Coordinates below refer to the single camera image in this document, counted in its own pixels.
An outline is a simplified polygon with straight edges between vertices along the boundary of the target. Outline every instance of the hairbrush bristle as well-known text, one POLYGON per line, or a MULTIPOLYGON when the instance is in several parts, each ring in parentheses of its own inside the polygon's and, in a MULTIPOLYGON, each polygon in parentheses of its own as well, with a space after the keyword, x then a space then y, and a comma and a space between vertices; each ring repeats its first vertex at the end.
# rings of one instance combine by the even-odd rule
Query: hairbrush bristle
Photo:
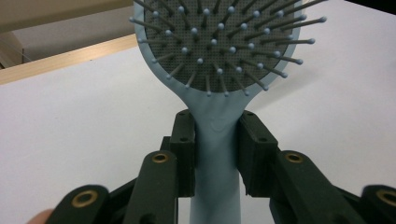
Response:
POLYGON ((212 92, 232 91, 249 95, 247 87, 268 84, 268 74, 286 77, 275 69, 281 62, 302 64, 286 57, 288 45, 313 44, 315 39, 293 39, 293 29, 325 22, 326 18, 302 22, 303 8, 325 0, 297 6, 299 0, 146 0, 135 1, 144 9, 144 21, 130 21, 145 27, 148 44, 155 58, 186 89, 212 92))

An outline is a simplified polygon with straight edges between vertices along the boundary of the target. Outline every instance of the white table surface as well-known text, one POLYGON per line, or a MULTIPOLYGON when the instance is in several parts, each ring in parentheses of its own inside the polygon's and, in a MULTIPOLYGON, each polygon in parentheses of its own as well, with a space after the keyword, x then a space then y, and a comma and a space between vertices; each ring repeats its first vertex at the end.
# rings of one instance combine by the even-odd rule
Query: white table surface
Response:
MULTIPOLYGON (((341 0, 306 14, 328 17, 302 29, 317 43, 297 47, 304 64, 247 110, 334 185, 396 187, 396 17, 341 0)), ((0 86, 0 223, 24 223, 82 185, 135 178, 185 108, 138 48, 0 86)), ((241 191, 243 223, 273 223, 268 200, 241 191)), ((180 223, 188 215, 180 200, 180 223)))

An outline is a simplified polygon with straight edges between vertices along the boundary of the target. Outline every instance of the brass insert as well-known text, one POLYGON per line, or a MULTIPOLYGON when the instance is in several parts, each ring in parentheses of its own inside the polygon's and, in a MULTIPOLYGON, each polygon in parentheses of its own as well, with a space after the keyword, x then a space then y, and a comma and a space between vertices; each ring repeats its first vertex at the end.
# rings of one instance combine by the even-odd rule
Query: brass insert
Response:
POLYGON ((168 159, 169 159, 168 156, 163 153, 156 154, 152 157, 152 161, 154 161, 156 163, 163 163, 163 162, 168 161, 168 159))
POLYGON ((379 189, 376 192, 376 197, 378 197, 382 202, 396 207, 396 191, 379 189))
POLYGON ((73 198, 72 205, 76 208, 81 208, 94 203, 98 198, 98 193, 95 190, 88 189, 82 191, 80 194, 73 198))
POLYGON ((297 153, 290 152, 285 156, 286 160, 294 162, 294 163, 301 163, 303 162, 303 157, 297 153))

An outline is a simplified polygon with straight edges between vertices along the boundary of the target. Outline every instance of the white surface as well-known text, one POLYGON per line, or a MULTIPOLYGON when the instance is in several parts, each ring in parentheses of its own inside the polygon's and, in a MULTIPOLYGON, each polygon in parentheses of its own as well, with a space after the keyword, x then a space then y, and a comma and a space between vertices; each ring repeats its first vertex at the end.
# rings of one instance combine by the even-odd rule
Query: white surface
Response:
MULTIPOLYGON (((396 187, 396 17, 340 0, 306 14, 328 21, 302 29, 317 40, 297 48, 304 65, 288 65, 247 109, 334 185, 396 187)), ((136 177, 184 108, 137 48, 0 86, 0 223, 24 223, 76 187, 136 177)), ((243 197, 242 220, 273 223, 268 201, 243 197)))

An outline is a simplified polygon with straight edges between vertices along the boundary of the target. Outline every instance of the light blue hairbrush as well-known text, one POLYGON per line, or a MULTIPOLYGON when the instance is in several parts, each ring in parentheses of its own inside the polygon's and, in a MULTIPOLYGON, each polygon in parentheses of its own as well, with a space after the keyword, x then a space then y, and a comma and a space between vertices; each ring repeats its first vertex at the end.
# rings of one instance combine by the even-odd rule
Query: light blue hairbrush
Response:
POLYGON ((304 21, 299 0, 135 0, 136 37, 154 75, 196 122, 196 186, 191 224, 239 224, 236 123, 291 58, 304 21))

